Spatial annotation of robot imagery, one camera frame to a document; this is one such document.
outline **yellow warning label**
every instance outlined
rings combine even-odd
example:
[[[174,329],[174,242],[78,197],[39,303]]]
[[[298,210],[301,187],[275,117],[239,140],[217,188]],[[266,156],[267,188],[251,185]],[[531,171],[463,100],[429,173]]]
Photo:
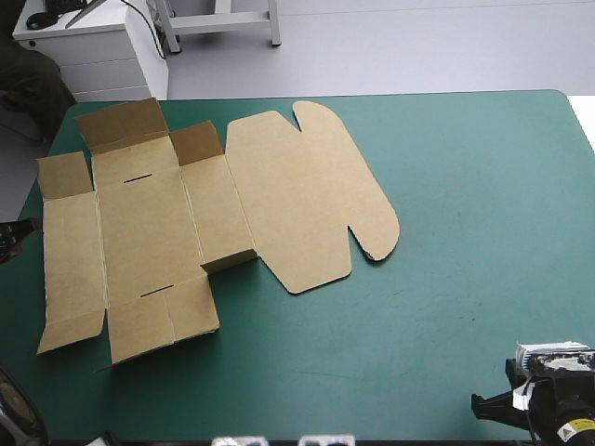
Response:
[[[583,430],[595,430],[595,420],[576,418],[575,420],[569,421],[558,429],[558,436],[565,443]]]
[[[573,421],[569,421],[568,424],[576,432],[582,432],[583,430],[595,430],[595,420],[589,420],[588,418],[577,418]]]

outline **white cabinet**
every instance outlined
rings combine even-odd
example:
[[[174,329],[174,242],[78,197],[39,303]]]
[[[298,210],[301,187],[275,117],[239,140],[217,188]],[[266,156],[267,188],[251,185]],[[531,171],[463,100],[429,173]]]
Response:
[[[144,0],[131,3],[151,22]],[[167,64],[138,12],[108,0],[69,29],[64,26],[76,12],[44,30],[28,30],[27,18],[43,10],[43,0],[27,0],[13,37],[56,61],[77,100],[167,99]]]

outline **cardboard lid flap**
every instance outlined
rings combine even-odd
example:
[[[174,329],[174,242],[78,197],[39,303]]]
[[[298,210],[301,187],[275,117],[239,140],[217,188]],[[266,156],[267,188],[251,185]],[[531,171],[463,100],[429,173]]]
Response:
[[[39,158],[37,164],[37,181],[42,196],[47,200],[93,190],[85,156],[81,151]]]
[[[169,137],[178,155],[179,165],[223,154],[217,129],[210,121],[170,132]]]
[[[399,239],[397,215],[341,119],[325,106],[294,103],[294,114],[317,167],[365,254],[382,260]]]
[[[135,138],[163,135],[168,131],[167,122],[155,98],[112,105],[78,116],[75,121],[93,153],[120,149]]]

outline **white object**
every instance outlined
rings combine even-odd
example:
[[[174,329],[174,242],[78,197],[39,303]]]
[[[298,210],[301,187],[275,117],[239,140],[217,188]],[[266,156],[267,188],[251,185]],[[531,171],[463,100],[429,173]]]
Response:
[[[297,446],[330,446],[331,444],[355,446],[355,437],[351,434],[305,435],[297,442]]]
[[[271,27],[274,46],[281,44],[277,0],[269,0],[269,10],[264,12],[231,12],[231,0],[215,0],[214,14],[187,17],[173,17],[169,0],[154,0],[154,3],[172,53],[181,51],[177,35],[238,31],[261,26]]]
[[[211,446],[269,446],[264,437],[217,437]]]
[[[529,380],[527,380],[522,386],[512,390],[512,407],[519,411],[528,411],[534,388],[536,388],[536,383],[529,383]]]
[[[146,2],[129,2],[152,26]],[[77,11],[44,30],[28,30],[27,18],[44,10],[43,0],[27,0],[13,37],[21,46],[52,58],[77,100],[167,99],[167,64],[137,11],[120,0],[108,0],[69,29],[64,26]]]
[[[588,349],[589,346],[573,341],[555,342],[550,344],[519,344],[516,353],[517,367],[522,368],[525,374],[528,374],[529,359],[535,354],[552,352],[572,353]]]
[[[595,151],[595,96],[569,96],[568,100],[591,148]]]
[[[108,445],[105,444],[105,441],[103,440],[103,438],[99,437],[98,439],[94,439],[93,441],[88,443],[86,446],[108,446]]]

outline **white drawer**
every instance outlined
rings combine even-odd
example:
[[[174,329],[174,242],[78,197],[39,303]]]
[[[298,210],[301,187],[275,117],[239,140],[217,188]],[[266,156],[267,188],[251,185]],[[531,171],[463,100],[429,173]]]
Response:
[[[78,102],[94,102],[102,100],[140,100],[151,97],[151,90],[144,86],[131,86],[129,88],[115,88],[111,90],[83,91],[73,93]]]
[[[19,43],[49,56],[59,66],[136,58],[126,31],[46,37]]]
[[[64,83],[73,93],[147,84],[136,59],[66,65],[60,69]]]

